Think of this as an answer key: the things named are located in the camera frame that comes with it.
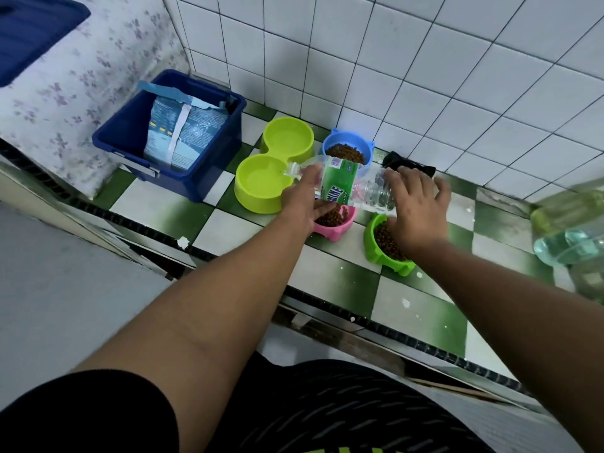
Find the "person's right hand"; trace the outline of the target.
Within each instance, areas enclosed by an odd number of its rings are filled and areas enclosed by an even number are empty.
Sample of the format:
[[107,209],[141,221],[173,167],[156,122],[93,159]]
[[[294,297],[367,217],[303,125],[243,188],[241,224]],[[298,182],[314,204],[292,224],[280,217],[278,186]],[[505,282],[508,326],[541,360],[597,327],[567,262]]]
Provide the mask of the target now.
[[397,171],[402,177],[402,200],[388,225],[400,250],[420,264],[449,243],[446,220],[449,206],[436,203],[438,190],[433,178],[407,167]]

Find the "clear green-label plastic bottle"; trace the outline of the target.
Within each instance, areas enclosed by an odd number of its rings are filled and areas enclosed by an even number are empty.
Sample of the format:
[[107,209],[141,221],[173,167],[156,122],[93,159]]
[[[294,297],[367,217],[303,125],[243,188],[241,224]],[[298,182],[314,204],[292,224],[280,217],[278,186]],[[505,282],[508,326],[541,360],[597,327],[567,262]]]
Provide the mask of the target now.
[[322,154],[301,164],[289,162],[284,175],[301,179],[303,171],[315,164],[321,166],[321,175],[314,186],[316,199],[370,213],[396,216],[396,204],[384,175],[385,168]]

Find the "person's left forearm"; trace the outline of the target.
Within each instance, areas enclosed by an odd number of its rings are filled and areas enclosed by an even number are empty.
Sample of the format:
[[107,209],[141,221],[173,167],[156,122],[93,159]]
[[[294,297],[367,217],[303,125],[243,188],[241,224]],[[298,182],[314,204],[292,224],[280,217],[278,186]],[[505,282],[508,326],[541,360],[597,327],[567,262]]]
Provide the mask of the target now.
[[73,373],[107,368],[146,378],[174,409],[180,451],[201,453],[314,220],[313,210],[283,208],[247,242],[173,283]]

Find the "person's right forearm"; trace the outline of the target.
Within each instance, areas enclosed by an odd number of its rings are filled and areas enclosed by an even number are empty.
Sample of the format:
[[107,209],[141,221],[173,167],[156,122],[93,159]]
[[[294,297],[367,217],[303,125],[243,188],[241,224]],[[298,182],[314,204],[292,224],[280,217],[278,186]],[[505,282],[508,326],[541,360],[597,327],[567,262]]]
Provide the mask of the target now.
[[604,306],[460,251],[398,243],[585,453],[604,453]]

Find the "brown kibble in pink bowl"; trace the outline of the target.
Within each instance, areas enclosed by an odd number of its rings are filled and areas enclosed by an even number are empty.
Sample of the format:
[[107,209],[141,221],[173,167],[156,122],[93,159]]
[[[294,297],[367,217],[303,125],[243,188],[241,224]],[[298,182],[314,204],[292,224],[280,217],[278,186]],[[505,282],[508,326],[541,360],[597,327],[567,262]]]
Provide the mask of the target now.
[[332,210],[315,220],[315,224],[326,228],[340,227],[349,219],[349,208],[336,205]]

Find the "brown kibble in green bowl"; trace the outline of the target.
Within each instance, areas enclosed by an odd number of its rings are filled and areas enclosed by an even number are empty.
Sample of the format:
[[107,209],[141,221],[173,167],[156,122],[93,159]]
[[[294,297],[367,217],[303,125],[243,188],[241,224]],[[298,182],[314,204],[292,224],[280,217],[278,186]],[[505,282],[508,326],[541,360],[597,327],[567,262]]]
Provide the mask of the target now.
[[373,231],[374,239],[377,247],[383,252],[383,254],[396,261],[406,261],[408,258],[400,250],[394,237],[389,229],[387,220],[377,224]]

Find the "brown kibble in blue bowl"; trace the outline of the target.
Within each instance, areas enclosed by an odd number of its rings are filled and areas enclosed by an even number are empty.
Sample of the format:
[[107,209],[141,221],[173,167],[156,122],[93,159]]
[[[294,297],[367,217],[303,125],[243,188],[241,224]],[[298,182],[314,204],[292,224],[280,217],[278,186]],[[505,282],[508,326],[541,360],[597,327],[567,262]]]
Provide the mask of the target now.
[[334,144],[326,149],[326,155],[333,158],[348,160],[357,164],[366,164],[364,154],[349,144]]

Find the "blue pet bowl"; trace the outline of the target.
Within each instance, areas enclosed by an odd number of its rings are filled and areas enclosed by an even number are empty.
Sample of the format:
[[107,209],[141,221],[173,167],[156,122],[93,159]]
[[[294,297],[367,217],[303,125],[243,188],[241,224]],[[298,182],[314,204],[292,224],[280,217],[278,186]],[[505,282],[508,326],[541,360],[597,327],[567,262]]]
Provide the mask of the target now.
[[326,149],[334,144],[349,144],[362,152],[366,159],[366,164],[360,164],[358,175],[364,177],[368,174],[373,161],[375,144],[373,141],[367,141],[362,136],[352,131],[332,129],[330,134],[322,142],[321,150],[318,154],[326,155]]

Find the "lime green double pet bowl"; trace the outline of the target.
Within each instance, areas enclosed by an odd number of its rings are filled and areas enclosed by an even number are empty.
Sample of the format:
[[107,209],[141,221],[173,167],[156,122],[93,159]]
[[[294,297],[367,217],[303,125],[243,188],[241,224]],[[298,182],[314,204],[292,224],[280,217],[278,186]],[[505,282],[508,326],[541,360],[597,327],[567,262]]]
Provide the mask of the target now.
[[276,214],[281,195],[294,178],[286,172],[314,156],[314,133],[306,122],[283,116],[266,125],[259,153],[243,160],[235,174],[234,192],[240,205],[256,214]]

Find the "metal sliding door track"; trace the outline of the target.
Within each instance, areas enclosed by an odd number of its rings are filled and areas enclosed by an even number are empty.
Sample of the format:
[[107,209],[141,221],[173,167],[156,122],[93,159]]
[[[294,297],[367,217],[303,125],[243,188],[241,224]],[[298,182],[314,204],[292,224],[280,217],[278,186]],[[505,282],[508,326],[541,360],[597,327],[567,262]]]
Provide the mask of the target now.
[[[188,199],[117,170],[92,202],[0,139],[0,156],[49,193],[65,212],[108,231],[144,255],[194,268],[245,243],[273,220],[239,204],[233,172],[221,174],[209,202]],[[458,248],[554,284],[553,268],[533,254],[533,205],[445,173],[451,187],[449,239]],[[284,291],[282,304],[433,368],[510,404],[545,412],[479,336],[447,294],[415,268],[402,277],[369,262],[364,231],[372,214],[359,211],[339,242],[313,234]],[[188,251],[177,240],[190,241]]]

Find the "large clear water bottle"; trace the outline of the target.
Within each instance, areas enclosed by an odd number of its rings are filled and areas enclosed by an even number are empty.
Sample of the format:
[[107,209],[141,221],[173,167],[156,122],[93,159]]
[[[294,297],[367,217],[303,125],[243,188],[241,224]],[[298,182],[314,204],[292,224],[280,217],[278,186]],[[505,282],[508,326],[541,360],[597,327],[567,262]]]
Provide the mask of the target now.
[[604,177],[533,205],[533,252],[555,284],[604,305]]

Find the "blue pet food bag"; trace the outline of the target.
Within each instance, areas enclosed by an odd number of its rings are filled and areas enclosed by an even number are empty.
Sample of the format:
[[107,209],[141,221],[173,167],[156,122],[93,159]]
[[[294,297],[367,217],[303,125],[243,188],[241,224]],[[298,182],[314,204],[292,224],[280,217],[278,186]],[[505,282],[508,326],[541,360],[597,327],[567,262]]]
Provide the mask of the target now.
[[227,121],[229,100],[214,105],[175,87],[146,81],[138,88],[155,97],[143,158],[172,170],[188,170]]

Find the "dark blue plastic bin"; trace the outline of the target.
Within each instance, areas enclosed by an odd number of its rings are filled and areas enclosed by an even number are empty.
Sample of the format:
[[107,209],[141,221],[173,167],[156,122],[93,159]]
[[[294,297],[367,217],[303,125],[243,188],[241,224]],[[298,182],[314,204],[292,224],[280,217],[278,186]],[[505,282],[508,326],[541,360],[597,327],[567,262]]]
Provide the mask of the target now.
[[200,203],[241,147],[242,113],[246,99],[174,69],[162,71],[150,83],[175,87],[214,105],[229,100],[227,121],[196,162],[186,171],[176,171],[143,158],[150,110],[155,97],[139,88],[133,98],[93,133],[92,142],[140,180]]

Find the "white floral cover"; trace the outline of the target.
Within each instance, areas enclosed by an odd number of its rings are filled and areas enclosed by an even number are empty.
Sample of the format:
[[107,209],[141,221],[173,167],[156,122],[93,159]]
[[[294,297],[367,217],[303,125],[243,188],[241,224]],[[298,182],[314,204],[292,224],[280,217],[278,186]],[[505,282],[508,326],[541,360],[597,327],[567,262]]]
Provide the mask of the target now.
[[93,199],[118,164],[92,134],[140,81],[190,65],[164,0],[73,1],[91,16],[0,89],[0,138]]

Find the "dark blue plastic lid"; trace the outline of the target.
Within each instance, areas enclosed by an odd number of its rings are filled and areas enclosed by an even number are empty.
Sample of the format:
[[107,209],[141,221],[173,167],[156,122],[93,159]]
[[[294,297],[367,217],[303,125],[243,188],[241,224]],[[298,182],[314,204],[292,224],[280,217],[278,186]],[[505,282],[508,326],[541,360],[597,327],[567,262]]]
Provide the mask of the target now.
[[91,15],[73,0],[0,0],[0,88]]

